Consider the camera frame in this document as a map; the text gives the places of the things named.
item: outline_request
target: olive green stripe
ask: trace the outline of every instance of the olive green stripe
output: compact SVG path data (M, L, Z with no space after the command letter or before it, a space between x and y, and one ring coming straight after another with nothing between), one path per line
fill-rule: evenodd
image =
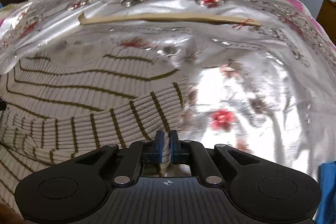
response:
M44 120L42 121L41 148L44 146Z
M18 131L18 129L15 128L15 131L14 131L14 138L13 138L13 147L14 147L16 150L17 150L17 148L16 148L17 131Z
M14 114L14 117L13 117L13 123L12 123L12 126L14 127L14 124L15 124L15 118L16 118L17 114Z
M21 80L17 80L15 78L15 74L14 74L14 82L19 83L19 84L25 84L25 85L45 86L47 88L54 88L54 89L89 89L89 90L100 91L100 92L112 94L112 95L115 95L115 96L120 96L120 97L127 98L127 99L135 99L136 98L136 96L133 96L133 95L128 95L128 94L125 94L125 93L122 93L122 92L117 92L117 91L113 91L113 90L98 88L96 86L90 86L90 85L49 85L49 84L39 84L39 83L34 83L34 82L21 81Z
M113 59L128 59L128 60L139 60L143 62L148 62L148 63L153 63L152 60L144 58L144 57L139 57L139 56L116 56L112 54L105 54L103 57L108 57L108 58L113 58Z
M93 116L93 113L90 114L90 121L91 121L91 127L92 127L92 132L93 132L93 137L94 137L94 142L96 144L96 148L100 148L100 141L97 133L97 128L95 124L95 118Z
M23 123L25 121L25 117L22 117L22 122L21 122L21 129L23 129Z
M22 139L22 145L21 145L21 149L22 151L25 153L25 155L27 156L27 153L26 151L24 150L24 146L25 146L25 143L26 143L26 139L27 139L27 134L23 137Z
M173 75L177 71L179 71L178 69L174 69L174 70L169 71L167 73L164 73L164 74L161 74L161 75L156 75L156 76L153 76L153 77L141 77L141 76L137 76L137 75L127 75L127 74L124 74L124 73L114 72L114 71L110 71L110 70L103 70L103 69L88 69L88 70L82 70L82 71L77 71L77 72L54 73L54 72L43 71L43 70L34 70L34 69L22 68L20 61L19 61L19 64L20 64L20 69L22 71L37 72L37 73L42 73L42 74L46 74L46 75L61 76L61 75L77 75L77 74L80 74L80 73L87 73L87 72L100 72L100 73L106 73L106 74L109 74L109 75L115 75L115 76L130 78L130 79L146 81L146 82L166 78L170 75Z
M91 110L91 111L103 111L103 109L100 109L100 108L97 108L97 107L92 107L92 106L89 106L89 105L73 103L73 102L66 102L66 101L49 100L49 99L44 99L44 98L37 97L37 96L34 96L34 95L24 94L24 93L16 92L16 91L11 91L11 90L8 89L8 78L9 78L9 75L7 74L6 89L7 89L8 93L21 95L23 97L32 98L32 99L39 100L39 101L46 102L46 103L76 106L76 107L85 108L85 109L88 109L88 110Z
M1 112L1 117L0 117L0 124L2 124L2 119L3 119L3 114L4 114L5 111L2 111Z
M22 162L21 160L19 160L19 158L17 156L15 156L10 150L9 148L5 147L4 148L7 150L7 152L20 164L22 165L24 168L26 168L28 171L30 171L31 173L34 173L35 171L33 169L31 169L28 165L26 165L24 162Z
M10 210L12 210L13 212L15 212L11 206L6 202L6 200L4 200L1 196L0 196L0 200L2 201L2 203L4 203Z
M75 148L75 153L78 153L78 144L77 144L77 136L76 136L75 118L74 117L71 117L71 129L72 129L72 140L73 140L73 146Z
M4 187L10 192L12 195L14 195L14 192L4 183L2 179L0 179L0 182L4 185Z
M29 60L40 60L40 59L44 59L44 60L50 61L50 58L49 58L49 57L46 57L46 56L26 57L26 59L29 59Z
M114 114L113 108L110 108L110 114L111 114L112 121L113 121L113 124L114 124L115 132L118 136L119 143L121 144L122 148L126 148L126 144L125 144L123 136L121 135L120 128L119 128L119 125L118 125L118 121L117 121L117 118Z
M7 113L7 117L6 117L6 126L8 125L8 118L9 118L9 113Z
M179 85L174 82L173 86L174 86L174 88L177 92L178 98L180 99L181 108L183 108L183 97L182 97L182 93L181 93L181 90L179 88Z
M27 113L29 113L29 114L31 114L31 115L34 115L34 116L38 117L38 118L42 118L42 119L50 119L50 117L48 117L48 116L44 116L44 115L41 115L41 114L32 112L32 111L30 111L30 110L28 110L28 109L26 109L26 108L24 108L24 107L21 107L21 106L19 106L19 105L17 105L17 104L13 104L13 103L10 103L10 102L6 102L6 103L7 103L7 105L15 106L15 107L17 107L17 108L23 110L24 112L27 112Z
M55 148L58 150L58 120L55 119Z
M139 60L139 61L143 61L143 62L153 63L152 60L147 59L147 58L143 58L143 57L139 57L139 56L116 56L116 55L112 55L112 54L105 54L102 58L104 58L104 57L113 58L113 59ZM26 59L29 59L29 60L40 60L40 59L44 59L44 60L48 60L48 61L50 61L50 58L49 58L49 57L46 57L46 56L26 57Z
M133 101L130 101L129 105L130 105L131 110L133 112L134 118L135 118L136 122L138 123L138 126L140 128L140 131L141 131L142 135L145 137L146 140L150 140L151 138L148 136L145 128L143 127L143 124L142 124L142 122L140 120L139 114L138 114L138 112L137 112L137 110L136 110L136 108L134 106Z
M31 120L31 123L30 123L30 137L33 137L33 125L34 125L34 119Z
M49 158L50 158L50 162L51 162L52 164L55 163L55 162L54 162L54 151L55 151L55 149L52 149L52 150L49 151Z
M153 99L153 102L155 104L157 112L159 113L159 116L161 117L161 120L163 122L163 126L165 127L166 132L167 133L170 132L170 128L169 128L167 118L166 118L165 114L163 113L162 108L160 106L160 103L159 103L159 101L158 101L158 99L157 99L157 97L156 97L156 95L153 91L151 92L151 97Z
M5 139L5 135L6 135L6 130L7 130L7 127L5 127L5 129L3 130L3 135L2 135L2 138L1 138L1 143L4 144L4 139Z
M2 167L4 167L17 181L20 181L20 179L11 171L9 168L3 163L2 160L0 160L0 164Z

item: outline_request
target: knit fabric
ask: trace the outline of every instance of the knit fabric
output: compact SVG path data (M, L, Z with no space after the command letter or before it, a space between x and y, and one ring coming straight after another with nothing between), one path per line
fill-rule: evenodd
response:
M0 78L0 198L17 210L13 193L28 174L109 143L120 148L164 137L177 126L187 80L154 51L114 47L103 57L68 60L54 48L27 56Z

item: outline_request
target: crosshair marking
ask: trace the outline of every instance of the crosshair marking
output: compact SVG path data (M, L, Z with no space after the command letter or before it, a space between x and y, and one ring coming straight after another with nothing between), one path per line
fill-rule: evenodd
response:
M174 182L172 182L171 180L165 180L164 182L162 182L164 185L170 185L170 184L172 184L172 183L174 183Z

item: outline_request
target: blue cloth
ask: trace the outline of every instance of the blue cloth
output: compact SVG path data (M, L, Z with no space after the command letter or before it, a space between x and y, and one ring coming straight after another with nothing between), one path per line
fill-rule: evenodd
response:
M317 224L336 223L336 161L321 164L319 183L322 199L316 215Z

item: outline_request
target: silver shiny fabric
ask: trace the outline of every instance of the silver shiny fabric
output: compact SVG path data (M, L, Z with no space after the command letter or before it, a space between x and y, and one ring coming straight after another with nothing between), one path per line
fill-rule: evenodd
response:
M145 21L80 26L82 12L88 18L197 12L253 18L263 26ZM24 5L3 24L1 73L28 53L62 45L75 53L64 59L68 66L112 44L157 51L189 79L180 139L207 148L229 143L314 178L319 164L336 159L335 53L309 19L284 1L42 0ZM93 50L98 43L102 47ZM223 109L234 119L215 128L214 113Z

